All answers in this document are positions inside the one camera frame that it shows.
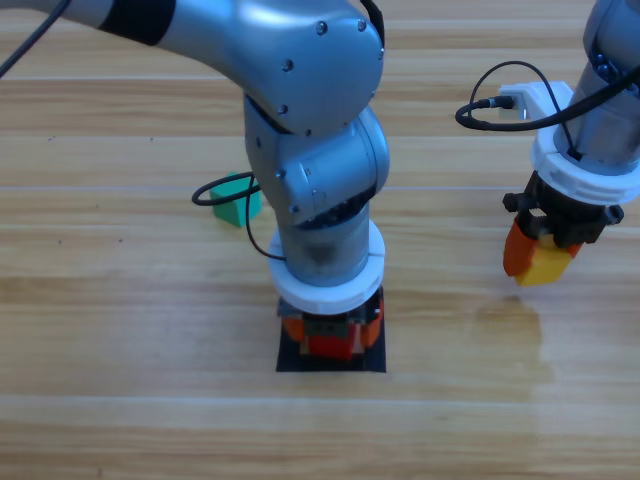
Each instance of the tabletop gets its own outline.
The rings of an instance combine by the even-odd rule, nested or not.
[[[0,478],[639,478],[638,204],[520,288],[501,202],[533,134],[453,119],[501,61],[575,86],[592,4],[379,1],[386,374],[276,372],[267,262],[190,202],[249,169],[239,88],[57,23],[0,81]],[[43,18],[3,10],[0,58]],[[253,225],[268,244],[268,205]]]

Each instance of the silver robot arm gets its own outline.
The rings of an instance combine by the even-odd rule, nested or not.
[[[46,13],[57,4],[0,0]],[[195,59],[239,85],[249,162],[275,210],[295,289],[353,284],[370,258],[369,200],[389,173],[368,106],[384,63],[372,19],[349,0],[72,0],[64,17]],[[313,314],[358,306],[309,291],[329,306],[296,304],[280,290]]]
[[[50,13],[59,0],[0,0]],[[355,119],[382,75],[375,28],[348,0],[73,0],[64,17],[193,58],[286,131],[325,135]]]
[[[565,107],[618,83],[640,66],[638,28],[640,0],[595,3],[584,33],[588,63],[575,91],[570,97],[563,95]],[[534,173],[525,192],[504,199],[505,207],[517,212],[506,242],[504,267],[519,284],[556,281],[583,244],[595,243],[606,226],[622,221],[620,205],[640,193],[639,86],[636,80],[610,100],[568,121],[569,136],[559,126],[538,132],[532,149]],[[537,91],[538,98],[550,106],[539,84],[515,87],[525,94]],[[558,95],[570,90],[566,84],[560,87],[564,88],[559,88]],[[501,93],[510,90],[512,87],[503,87]],[[553,113],[551,108],[542,116]],[[535,208],[545,215],[532,215],[530,210]],[[534,259],[536,249],[555,250],[545,254],[554,260],[545,263],[544,255]],[[537,272],[536,265],[541,266]]]

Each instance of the white mounting bracket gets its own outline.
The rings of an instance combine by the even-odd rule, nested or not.
[[[551,88],[561,109],[569,106],[573,91],[564,82],[551,82]],[[503,117],[539,120],[556,113],[549,92],[542,82],[503,85],[500,95],[514,98],[513,111],[500,111]],[[555,146],[553,136],[558,126],[543,128],[531,149],[531,164],[540,178],[558,192],[591,205],[629,203],[640,194],[640,169],[625,175],[599,175],[583,170],[567,160]]]

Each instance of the green block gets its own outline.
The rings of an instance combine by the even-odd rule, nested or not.
[[[235,172],[231,172],[229,176],[235,175]],[[234,180],[233,182],[225,183],[209,190],[211,200],[217,200],[222,197],[227,197],[235,193],[240,193],[249,188],[249,178],[241,178],[240,180]],[[247,199],[241,198],[234,200],[233,202],[225,205],[219,205],[213,207],[213,214],[236,227],[245,227],[246,222],[246,208]],[[249,204],[249,219],[253,220],[262,210],[262,197],[260,192],[256,192],[251,195],[251,203]]]

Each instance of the white ring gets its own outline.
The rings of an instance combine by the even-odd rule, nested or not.
[[[282,256],[278,230],[273,234],[269,253]],[[282,260],[269,259],[273,284],[291,306],[314,315],[338,315],[358,308],[382,285],[385,246],[378,227],[369,220],[369,259],[353,280],[336,287],[316,287],[301,282]]]

